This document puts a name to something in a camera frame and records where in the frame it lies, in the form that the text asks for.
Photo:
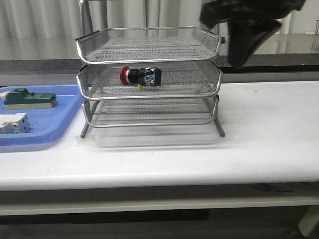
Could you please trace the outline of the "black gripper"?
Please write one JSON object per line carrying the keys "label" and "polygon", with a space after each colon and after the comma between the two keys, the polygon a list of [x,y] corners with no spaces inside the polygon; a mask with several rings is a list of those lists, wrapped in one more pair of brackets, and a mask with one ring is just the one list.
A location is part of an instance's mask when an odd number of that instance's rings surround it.
{"label": "black gripper", "polygon": [[281,27],[276,19],[300,11],[305,0],[211,0],[201,7],[199,21],[208,28],[228,22],[228,63],[241,68]]}

